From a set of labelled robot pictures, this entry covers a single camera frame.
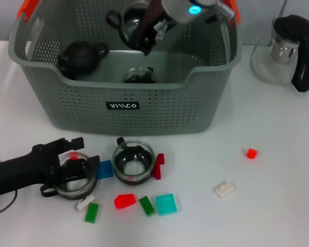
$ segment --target dark red building block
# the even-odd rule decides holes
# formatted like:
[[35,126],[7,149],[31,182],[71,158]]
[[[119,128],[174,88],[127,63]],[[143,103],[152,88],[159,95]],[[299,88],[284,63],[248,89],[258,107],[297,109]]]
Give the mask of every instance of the dark red building block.
[[156,179],[156,180],[160,180],[161,179],[161,171],[160,171],[160,166],[165,164],[165,156],[163,153],[158,154],[157,159],[156,159],[156,163],[154,165],[154,169],[153,169],[153,173],[152,176]]
[[136,203],[134,194],[119,195],[114,200],[114,205],[117,209],[123,209]]
[[250,148],[250,149],[248,150],[246,156],[247,156],[248,158],[254,159],[254,158],[256,157],[257,154],[258,154],[258,152],[257,152],[256,150]]

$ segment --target black pitcher handle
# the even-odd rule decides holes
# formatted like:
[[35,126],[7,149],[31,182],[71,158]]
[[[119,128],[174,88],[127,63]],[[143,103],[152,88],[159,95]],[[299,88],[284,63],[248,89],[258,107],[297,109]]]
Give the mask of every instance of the black pitcher handle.
[[309,35],[302,37],[298,52],[298,63],[292,84],[299,92],[304,93],[309,91]]
[[109,53],[109,48],[105,43],[102,43],[102,42],[97,43],[95,45],[95,47],[98,50],[98,54],[99,54],[100,59],[105,58],[106,55]]
[[117,30],[121,30],[123,26],[122,15],[116,10],[110,10],[107,13],[106,21],[111,27]]
[[41,186],[40,192],[43,197],[54,197],[58,195],[57,190],[49,187],[48,185]]

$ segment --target white tabletop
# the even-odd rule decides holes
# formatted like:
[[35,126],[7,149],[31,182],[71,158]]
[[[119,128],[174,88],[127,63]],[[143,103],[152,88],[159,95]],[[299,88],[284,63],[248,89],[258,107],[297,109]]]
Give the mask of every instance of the white tabletop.
[[[7,47],[0,42],[0,159],[80,136],[82,152],[110,159],[117,137],[54,127]],[[0,214],[0,247],[309,246],[309,92],[258,81],[251,50],[244,47],[207,131],[138,137],[165,153],[162,180],[136,187],[101,180],[93,191],[102,206],[95,224],[83,221],[74,201],[43,198],[40,185],[21,189]],[[245,158],[247,148],[259,150],[255,160]],[[212,189],[223,180],[237,190],[219,199]],[[149,218],[140,204],[117,211],[113,200],[123,193],[152,200],[173,193],[179,211]],[[0,209],[12,198],[0,196]]]

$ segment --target black cup handle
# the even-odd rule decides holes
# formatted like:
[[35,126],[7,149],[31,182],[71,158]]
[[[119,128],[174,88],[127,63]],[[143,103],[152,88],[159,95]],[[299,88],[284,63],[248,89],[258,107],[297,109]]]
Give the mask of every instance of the black cup handle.
[[127,148],[126,142],[125,142],[124,138],[122,138],[122,137],[119,137],[119,138],[117,139],[117,144],[118,144],[118,146],[119,146],[120,144],[123,144],[123,145],[122,145],[122,149]]
[[109,48],[105,43],[97,43],[95,45],[96,49],[98,50],[99,58],[105,58],[109,53]]
[[309,91],[309,36],[303,36],[298,48],[298,63],[292,78],[292,84],[299,92]]
[[46,192],[46,190],[48,189],[53,189],[53,188],[49,187],[48,185],[43,185],[40,187],[40,192],[43,197],[54,197],[58,195],[57,190],[53,189],[51,191]]

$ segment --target green building block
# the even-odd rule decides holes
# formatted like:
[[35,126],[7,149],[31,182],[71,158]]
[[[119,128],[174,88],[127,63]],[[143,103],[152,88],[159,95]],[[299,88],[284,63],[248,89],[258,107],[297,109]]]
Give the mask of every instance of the green building block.
[[97,203],[90,203],[87,209],[85,222],[95,224],[99,205]]
[[139,199],[139,202],[147,217],[155,214],[156,211],[147,196]]

